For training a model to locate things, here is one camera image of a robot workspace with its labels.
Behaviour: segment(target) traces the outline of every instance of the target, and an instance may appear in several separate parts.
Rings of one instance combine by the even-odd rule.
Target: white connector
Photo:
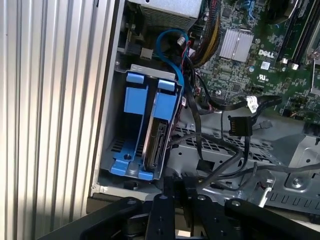
[[[180,46],[182,46],[185,42],[186,42],[186,39],[183,37],[183,36],[181,36],[179,39],[178,39],[178,41],[176,41]]]
[[[281,59],[280,63],[282,64],[288,64],[288,59],[286,59],[285,57]]]
[[[298,68],[299,68],[299,65],[298,65],[298,64],[295,64],[295,63],[292,63],[292,64],[291,64],[291,69],[292,69],[292,70],[298,70]]]

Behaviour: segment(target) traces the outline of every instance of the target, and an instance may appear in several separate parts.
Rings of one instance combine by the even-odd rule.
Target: cable bundle
[[[197,50],[191,55],[191,60],[196,68],[204,65],[217,51],[220,43],[220,9],[221,0],[211,0],[209,17],[205,26],[202,41]]]

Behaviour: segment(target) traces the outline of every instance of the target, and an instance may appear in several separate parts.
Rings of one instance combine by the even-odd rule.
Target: dell logo
[[[262,49],[259,50],[259,53],[258,53],[258,54],[261,55],[261,56],[265,56],[265,57],[271,58],[271,59],[274,59],[274,58],[275,58],[273,52],[264,51],[264,50],[262,50]]]

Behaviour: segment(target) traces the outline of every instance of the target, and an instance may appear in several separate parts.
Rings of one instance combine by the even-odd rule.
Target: green circuit board
[[[201,75],[208,86],[211,96],[226,100],[230,96],[244,92],[248,95],[278,95],[283,102],[268,111],[285,117],[320,124],[320,96],[310,93],[313,67],[301,65],[293,70],[277,60],[279,50],[287,32],[288,23],[269,25],[264,21],[266,2],[257,0],[254,7],[254,19],[249,20],[248,13],[239,9],[237,3],[222,2],[221,6],[221,43],[227,29],[245,29],[254,35],[246,62],[219,57],[220,50],[201,67]],[[303,21],[294,28],[298,42],[303,30]],[[297,43],[286,46],[284,56],[290,55]],[[273,54],[259,55],[259,51]],[[315,85],[320,82],[320,72],[315,70]]]

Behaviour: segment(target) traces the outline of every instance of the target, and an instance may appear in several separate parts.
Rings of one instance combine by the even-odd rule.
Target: screw
[[[303,185],[303,182],[299,177],[293,179],[292,186],[296,189],[300,188]]]
[[[231,204],[234,205],[234,206],[237,206],[237,207],[239,207],[241,205],[241,203],[238,202],[238,201],[232,201]]]
[[[136,204],[137,201],[135,201],[135,200],[130,200],[130,201],[128,201],[127,203],[130,204],[130,205],[133,205],[133,204]]]
[[[315,52],[313,53],[313,56],[314,56],[315,58],[319,58],[319,57],[320,57],[320,52],[315,51]]]
[[[299,185],[299,184],[300,184],[300,180],[299,180],[298,178],[295,178],[295,179],[293,180],[293,184],[294,184],[294,185]]]
[[[199,200],[206,200],[206,197],[203,196],[203,195],[199,195],[199,196],[198,196],[198,199],[199,199]]]

